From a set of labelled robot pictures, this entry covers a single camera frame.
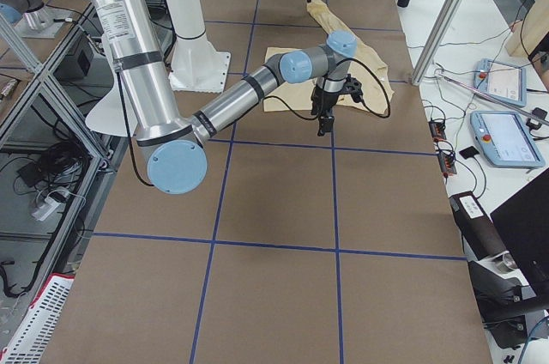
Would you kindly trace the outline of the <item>orange circuit board upper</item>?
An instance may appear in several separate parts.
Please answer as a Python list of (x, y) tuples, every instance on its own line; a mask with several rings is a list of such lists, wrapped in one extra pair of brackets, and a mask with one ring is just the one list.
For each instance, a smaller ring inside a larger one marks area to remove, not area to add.
[(440, 120), (430, 120), (428, 122), (431, 136), (434, 142), (440, 142), (447, 140), (445, 133), (445, 122)]

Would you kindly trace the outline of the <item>orange circuit board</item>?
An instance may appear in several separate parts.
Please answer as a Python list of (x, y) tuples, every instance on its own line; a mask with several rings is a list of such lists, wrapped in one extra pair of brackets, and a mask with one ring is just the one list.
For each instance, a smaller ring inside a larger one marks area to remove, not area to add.
[(434, 142), (440, 142), (447, 140), (445, 133), (445, 122), (440, 120), (430, 120), (428, 122), (431, 136)]
[(455, 154), (447, 150), (438, 150), (437, 158), (441, 173), (445, 178), (456, 175)]

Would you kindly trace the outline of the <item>orange circuit board lower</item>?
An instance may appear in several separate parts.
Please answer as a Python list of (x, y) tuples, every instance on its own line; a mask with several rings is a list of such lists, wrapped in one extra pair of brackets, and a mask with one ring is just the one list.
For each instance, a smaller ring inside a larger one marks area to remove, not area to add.
[(455, 154), (447, 150), (438, 150), (437, 158), (441, 173), (445, 178), (456, 175)]

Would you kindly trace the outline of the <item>thin metal rod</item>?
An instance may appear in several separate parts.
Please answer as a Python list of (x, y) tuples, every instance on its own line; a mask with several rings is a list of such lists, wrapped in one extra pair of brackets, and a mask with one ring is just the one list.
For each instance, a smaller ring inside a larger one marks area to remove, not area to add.
[(456, 79), (451, 78), (451, 77), (446, 76), (446, 75), (439, 74), (439, 75), (437, 75), (437, 78), (443, 79), (444, 81), (449, 82), (451, 84), (454, 84), (454, 85), (456, 85), (460, 88), (464, 88), (464, 89), (472, 92), (473, 94), (478, 95), (483, 100), (487, 100), (487, 101), (490, 101), (492, 103), (498, 104), (500, 106), (504, 106), (504, 107), (506, 107), (506, 108), (508, 108), (512, 111), (518, 112), (519, 114), (521, 114), (522, 116), (525, 116), (527, 118), (532, 118), (532, 119), (538, 120), (538, 121), (545, 121), (544, 118), (541, 118), (541, 117), (533, 114), (532, 112), (527, 112), (527, 111), (523, 110), (523, 107), (526, 106), (527, 94), (528, 94), (528, 92), (525, 88), (519, 88), (518, 98), (517, 99), (512, 99), (512, 98), (504, 97), (504, 96), (499, 95), (499, 94), (493, 94), (493, 93), (488, 92), (486, 90), (486, 85), (485, 84), (482, 84), (480, 88), (475, 88), (473, 86), (470, 86), (470, 85), (467, 85), (463, 82), (457, 81)]

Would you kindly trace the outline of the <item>near blue teach pendant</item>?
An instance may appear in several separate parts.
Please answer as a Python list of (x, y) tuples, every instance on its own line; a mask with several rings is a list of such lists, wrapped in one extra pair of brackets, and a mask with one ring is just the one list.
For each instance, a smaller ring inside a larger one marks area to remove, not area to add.
[(470, 114), (474, 138), (485, 158), (502, 168), (541, 168), (546, 162), (517, 112)]

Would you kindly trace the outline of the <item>blue teach pendant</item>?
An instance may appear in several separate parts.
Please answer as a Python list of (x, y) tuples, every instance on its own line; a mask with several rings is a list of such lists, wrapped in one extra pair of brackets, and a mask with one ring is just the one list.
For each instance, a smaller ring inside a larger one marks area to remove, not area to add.
[(474, 138), (485, 158), (502, 168), (541, 168), (546, 162), (517, 112), (470, 114)]
[(482, 84), (490, 93), (517, 99), (519, 88), (526, 88), (525, 68), (482, 58), (475, 69), (474, 86)]

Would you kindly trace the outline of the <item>far blue teach pendant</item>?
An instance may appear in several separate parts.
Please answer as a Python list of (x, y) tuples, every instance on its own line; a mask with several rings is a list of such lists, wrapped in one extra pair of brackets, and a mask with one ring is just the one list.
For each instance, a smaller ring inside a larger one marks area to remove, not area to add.
[(482, 58), (475, 69), (474, 86), (482, 84), (490, 93), (517, 99), (519, 88), (526, 88), (525, 68)]

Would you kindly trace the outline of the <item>dark box with label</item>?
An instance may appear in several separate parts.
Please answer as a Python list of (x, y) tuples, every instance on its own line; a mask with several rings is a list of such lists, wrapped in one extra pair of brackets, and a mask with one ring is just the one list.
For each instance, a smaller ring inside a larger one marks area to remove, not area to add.
[(449, 204), (456, 226), (478, 260), (509, 252), (492, 220), (471, 191), (450, 196)]

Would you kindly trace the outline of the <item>black monitor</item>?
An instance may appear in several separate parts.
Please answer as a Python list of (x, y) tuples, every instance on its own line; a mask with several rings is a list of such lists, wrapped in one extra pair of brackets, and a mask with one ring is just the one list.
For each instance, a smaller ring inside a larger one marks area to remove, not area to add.
[(517, 267), (536, 294), (548, 293), (548, 171), (491, 213)]

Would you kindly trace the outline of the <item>white perforated basket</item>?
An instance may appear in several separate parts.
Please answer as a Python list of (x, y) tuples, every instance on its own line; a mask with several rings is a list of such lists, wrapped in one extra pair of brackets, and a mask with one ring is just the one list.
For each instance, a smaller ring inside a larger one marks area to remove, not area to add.
[(27, 313), (11, 340), (1, 350), (2, 363), (39, 363), (51, 340), (73, 276), (54, 273), (30, 303)]

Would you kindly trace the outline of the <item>white pedestal column base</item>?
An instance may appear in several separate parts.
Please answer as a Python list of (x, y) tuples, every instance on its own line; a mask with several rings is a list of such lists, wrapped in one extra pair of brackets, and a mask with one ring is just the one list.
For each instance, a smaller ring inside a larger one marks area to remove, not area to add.
[(200, 0), (166, 0), (176, 43), (172, 51), (172, 88), (180, 91), (220, 93), (226, 84), (231, 54), (210, 43)]

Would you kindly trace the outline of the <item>aluminium frame post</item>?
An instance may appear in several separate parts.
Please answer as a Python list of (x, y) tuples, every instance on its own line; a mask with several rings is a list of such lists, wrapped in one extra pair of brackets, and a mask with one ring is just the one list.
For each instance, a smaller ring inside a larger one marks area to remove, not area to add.
[(454, 18), (462, 0), (445, 0), (437, 16), (434, 26), (428, 36), (425, 46), (420, 53), (419, 60), (414, 67), (411, 83), (419, 86), (425, 77), (444, 35), (447, 33), (450, 23)]

